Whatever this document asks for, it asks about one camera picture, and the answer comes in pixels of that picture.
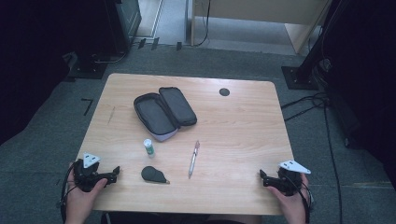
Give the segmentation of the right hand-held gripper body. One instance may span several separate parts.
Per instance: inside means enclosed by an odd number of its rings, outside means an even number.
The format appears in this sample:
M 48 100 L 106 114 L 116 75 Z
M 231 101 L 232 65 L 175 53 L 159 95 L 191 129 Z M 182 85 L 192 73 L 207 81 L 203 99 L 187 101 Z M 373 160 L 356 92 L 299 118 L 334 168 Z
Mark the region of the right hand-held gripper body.
M 297 192 L 303 184 L 301 174 L 310 175 L 311 171 L 297 161 L 283 161 L 279 164 L 275 188 L 287 196 Z

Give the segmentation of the light wooden desk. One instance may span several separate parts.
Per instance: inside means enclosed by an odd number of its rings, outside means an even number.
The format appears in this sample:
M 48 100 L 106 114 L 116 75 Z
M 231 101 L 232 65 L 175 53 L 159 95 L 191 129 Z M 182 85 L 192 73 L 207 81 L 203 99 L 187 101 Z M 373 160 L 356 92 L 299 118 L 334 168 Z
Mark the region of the light wooden desk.
M 209 16 L 284 23 L 294 51 L 300 54 L 325 20 L 331 3 L 332 0 L 191 0 L 191 45 L 195 44 L 195 18 Z

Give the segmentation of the black stand base plate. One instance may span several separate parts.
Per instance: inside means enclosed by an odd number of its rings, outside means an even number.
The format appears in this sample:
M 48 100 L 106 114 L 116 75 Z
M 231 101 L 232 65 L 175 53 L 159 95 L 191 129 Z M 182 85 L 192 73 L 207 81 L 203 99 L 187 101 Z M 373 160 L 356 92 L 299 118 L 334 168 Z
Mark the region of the black stand base plate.
M 78 55 L 68 77 L 101 79 L 106 71 L 107 63 L 99 60 L 96 54 Z
M 299 67 L 282 66 L 282 74 L 290 90 L 316 91 L 318 84 L 314 78 Z

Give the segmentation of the white and green glue stick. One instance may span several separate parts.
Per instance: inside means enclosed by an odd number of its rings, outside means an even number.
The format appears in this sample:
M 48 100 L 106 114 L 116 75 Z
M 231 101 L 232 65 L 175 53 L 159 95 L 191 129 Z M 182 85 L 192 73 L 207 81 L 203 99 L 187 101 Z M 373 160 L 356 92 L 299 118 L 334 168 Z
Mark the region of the white and green glue stick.
M 155 156 L 155 150 L 154 150 L 154 147 L 152 145 L 152 141 L 150 139 L 145 139 L 143 144 L 144 144 L 144 147 L 145 147 L 145 149 L 146 149 L 146 151 L 148 153 L 148 156 L 150 158 L 153 158 Z

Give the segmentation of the person's left hand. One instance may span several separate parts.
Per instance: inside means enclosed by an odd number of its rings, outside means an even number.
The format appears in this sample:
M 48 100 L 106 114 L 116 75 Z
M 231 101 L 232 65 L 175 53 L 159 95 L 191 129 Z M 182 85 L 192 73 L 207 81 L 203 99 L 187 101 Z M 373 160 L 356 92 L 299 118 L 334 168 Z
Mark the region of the person's left hand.
M 84 224 L 89 217 L 95 200 L 105 188 L 107 180 L 99 180 L 90 192 L 81 190 L 75 184 L 73 164 L 67 177 L 68 194 L 66 196 L 65 222 L 64 224 Z

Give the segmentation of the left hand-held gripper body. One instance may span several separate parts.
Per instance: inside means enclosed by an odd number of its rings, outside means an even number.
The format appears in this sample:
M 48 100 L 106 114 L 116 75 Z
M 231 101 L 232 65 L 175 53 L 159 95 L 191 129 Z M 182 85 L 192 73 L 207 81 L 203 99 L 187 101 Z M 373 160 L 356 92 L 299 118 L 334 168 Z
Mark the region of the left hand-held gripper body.
M 107 178 L 107 174 L 98 174 L 100 157 L 84 152 L 83 157 L 74 163 L 74 181 L 83 191 L 90 192 L 96 183 Z

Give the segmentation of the dark equipment cabinet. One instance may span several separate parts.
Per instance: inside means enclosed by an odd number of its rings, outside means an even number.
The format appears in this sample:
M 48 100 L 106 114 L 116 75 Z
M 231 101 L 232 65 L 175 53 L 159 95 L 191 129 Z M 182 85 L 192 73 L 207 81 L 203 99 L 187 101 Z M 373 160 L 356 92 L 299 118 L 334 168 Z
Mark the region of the dark equipment cabinet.
M 132 46 L 142 20 L 138 0 L 105 0 L 115 53 L 126 53 Z

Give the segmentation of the silver pen with red grip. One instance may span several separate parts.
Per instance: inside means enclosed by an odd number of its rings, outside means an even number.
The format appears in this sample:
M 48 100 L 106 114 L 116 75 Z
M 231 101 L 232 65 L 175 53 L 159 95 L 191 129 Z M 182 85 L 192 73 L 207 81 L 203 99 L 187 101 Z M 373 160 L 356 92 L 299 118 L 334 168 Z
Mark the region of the silver pen with red grip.
M 195 143 L 195 146 L 194 146 L 192 156 L 191 156 L 191 164 L 190 164 L 190 168 L 189 168 L 189 172 L 188 172 L 189 179 L 192 177 L 192 174 L 194 171 L 195 161 L 196 161 L 196 158 L 198 155 L 199 148 L 200 148 L 200 142 L 199 142 L 199 140 L 197 140 Z

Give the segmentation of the dark grey eraser pouch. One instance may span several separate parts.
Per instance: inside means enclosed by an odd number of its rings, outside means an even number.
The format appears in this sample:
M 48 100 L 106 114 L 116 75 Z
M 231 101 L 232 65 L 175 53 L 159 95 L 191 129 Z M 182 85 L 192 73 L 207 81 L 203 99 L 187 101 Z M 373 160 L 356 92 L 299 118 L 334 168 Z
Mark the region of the dark grey eraser pouch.
M 142 178 L 147 182 L 169 184 L 170 181 L 165 178 L 162 171 L 157 170 L 153 166 L 146 166 L 141 171 Z

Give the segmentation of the black pencil case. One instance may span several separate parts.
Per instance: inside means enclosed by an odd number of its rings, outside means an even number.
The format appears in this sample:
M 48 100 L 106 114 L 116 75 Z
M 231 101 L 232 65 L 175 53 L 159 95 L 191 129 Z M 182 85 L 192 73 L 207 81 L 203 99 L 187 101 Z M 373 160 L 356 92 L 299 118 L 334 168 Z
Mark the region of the black pencil case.
M 161 87 L 134 99 L 134 110 L 148 132 L 159 142 L 181 127 L 195 125 L 197 117 L 179 88 Z

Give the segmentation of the person's right hand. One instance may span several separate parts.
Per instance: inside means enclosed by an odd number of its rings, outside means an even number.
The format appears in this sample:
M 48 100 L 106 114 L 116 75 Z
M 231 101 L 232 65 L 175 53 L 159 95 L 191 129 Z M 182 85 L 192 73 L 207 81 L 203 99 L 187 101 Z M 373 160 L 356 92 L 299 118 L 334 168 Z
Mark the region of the person's right hand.
M 267 188 L 277 198 L 283 216 L 289 224 L 306 224 L 304 205 L 310 203 L 310 198 L 307 192 L 308 180 L 305 174 L 301 174 L 301 178 L 303 180 L 301 192 L 293 196 L 285 196 L 274 187 Z

